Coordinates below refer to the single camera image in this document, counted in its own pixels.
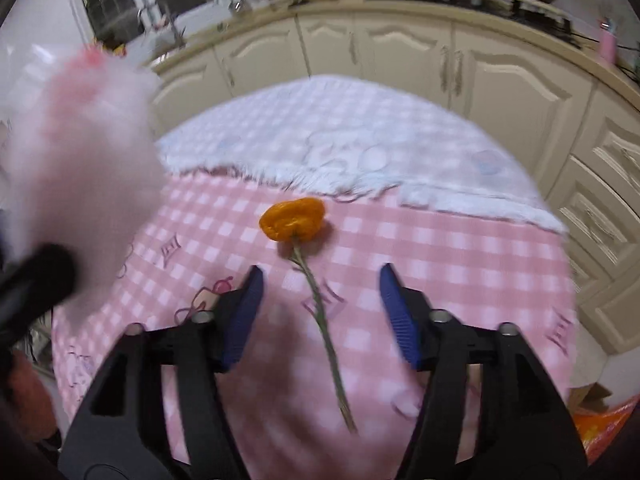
green stem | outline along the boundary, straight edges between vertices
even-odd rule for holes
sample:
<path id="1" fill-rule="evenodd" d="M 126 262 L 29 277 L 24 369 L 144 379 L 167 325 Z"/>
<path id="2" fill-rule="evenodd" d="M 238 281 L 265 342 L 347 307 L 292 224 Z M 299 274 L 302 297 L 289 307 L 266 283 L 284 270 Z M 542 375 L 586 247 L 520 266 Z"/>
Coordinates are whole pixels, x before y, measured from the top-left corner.
<path id="1" fill-rule="evenodd" d="M 324 342 L 324 348 L 326 349 L 327 357 L 329 358 L 329 366 L 331 368 L 331 375 L 334 378 L 335 395 L 338 398 L 338 406 L 342 413 L 347 428 L 351 433 L 357 433 L 356 423 L 351 415 L 351 409 L 349 407 L 349 401 L 347 400 L 347 394 L 344 391 L 344 385 L 342 384 L 342 377 L 340 376 L 340 367 L 338 366 L 338 355 L 335 353 L 334 344 L 331 342 L 329 336 L 329 327 L 326 319 L 326 311 L 324 309 L 324 301 L 322 300 L 322 294 L 320 293 L 320 287 L 316 282 L 316 278 L 313 276 L 311 269 L 306 264 L 305 257 L 300 250 L 300 245 L 297 241 L 293 241 L 293 257 L 291 260 L 297 264 L 311 287 L 311 293 L 316 303 L 316 313 L 314 319 L 320 328 L 322 334 L 322 341 Z"/>

orange flower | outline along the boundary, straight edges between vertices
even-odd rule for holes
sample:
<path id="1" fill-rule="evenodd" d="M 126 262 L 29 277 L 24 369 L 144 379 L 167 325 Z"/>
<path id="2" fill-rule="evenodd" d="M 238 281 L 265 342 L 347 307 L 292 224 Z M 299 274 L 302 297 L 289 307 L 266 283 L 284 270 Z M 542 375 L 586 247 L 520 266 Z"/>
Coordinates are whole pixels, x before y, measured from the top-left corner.
<path id="1" fill-rule="evenodd" d="M 324 203 L 317 198 L 300 198 L 272 205 L 260 218 L 260 229 L 271 240 L 308 242 L 324 223 Z"/>

white checkered cloth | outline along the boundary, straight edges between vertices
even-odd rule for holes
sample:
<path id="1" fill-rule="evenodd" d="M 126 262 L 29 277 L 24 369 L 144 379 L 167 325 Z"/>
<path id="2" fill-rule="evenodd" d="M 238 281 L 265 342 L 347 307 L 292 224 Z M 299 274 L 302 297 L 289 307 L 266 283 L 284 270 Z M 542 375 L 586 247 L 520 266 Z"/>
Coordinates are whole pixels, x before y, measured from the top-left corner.
<path id="1" fill-rule="evenodd" d="M 174 173 L 229 168 L 321 194 L 530 222 L 565 232 L 522 167 L 484 131 L 438 105 L 374 83 L 316 76 L 212 108 L 158 143 Z"/>

beige countertop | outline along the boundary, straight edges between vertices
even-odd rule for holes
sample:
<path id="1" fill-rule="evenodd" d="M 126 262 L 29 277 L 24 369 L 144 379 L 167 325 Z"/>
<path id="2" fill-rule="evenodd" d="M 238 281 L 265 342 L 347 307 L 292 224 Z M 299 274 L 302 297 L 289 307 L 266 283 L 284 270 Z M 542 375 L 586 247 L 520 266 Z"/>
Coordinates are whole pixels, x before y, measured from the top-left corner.
<path id="1" fill-rule="evenodd" d="M 188 59 L 222 41 L 239 34 L 262 27 L 271 22 L 292 18 L 327 14 L 330 12 L 375 12 L 425 16 L 484 28 L 521 41 L 526 41 L 540 49 L 558 56 L 593 75 L 596 79 L 615 90 L 638 111 L 640 111 L 640 89 L 617 68 L 602 64 L 594 50 L 579 50 L 564 41 L 558 40 L 534 28 L 512 22 L 505 18 L 492 16 L 485 12 L 461 9 L 459 7 L 427 2 L 409 2 L 404 0 L 314 0 L 300 6 L 289 7 L 295 0 L 279 0 L 274 4 L 254 10 L 244 16 L 236 16 L 219 23 L 209 30 L 194 34 L 187 39 L 187 47 L 159 56 L 148 63 L 156 73 L 161 74 L 172 66 Z"/>

drawer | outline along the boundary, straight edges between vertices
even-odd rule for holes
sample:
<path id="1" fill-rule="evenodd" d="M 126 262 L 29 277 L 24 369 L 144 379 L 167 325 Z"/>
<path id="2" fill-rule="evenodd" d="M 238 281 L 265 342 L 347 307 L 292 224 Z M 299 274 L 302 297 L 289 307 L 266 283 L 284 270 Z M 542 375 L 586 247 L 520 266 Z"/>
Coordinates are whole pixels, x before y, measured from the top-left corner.
<path id="1" fill-rule="evenodd" d="M 547 201 L 571 238 L 612 278 L 640 260 L 640 218 L 574 157 L 562 168 Z"/>
<path id="2" fill-rule="evenodd" d="M 599 85 L 573 154 L 640 214 L 640 112 Z"/>
<path id="3" fill-rule="evenodd" d="M 569 238 L 566 252 L 574 281 L 575 301 L 580 305 L 604 290 L 611 283 L 611 279 L 573 238 Z"/>
<path id="4" fill-rule="evenodd" d="M 578 316 L 609 353 L 640 346 L 640 275 L 631 269 L 606 290 L 583 303 Z"/>

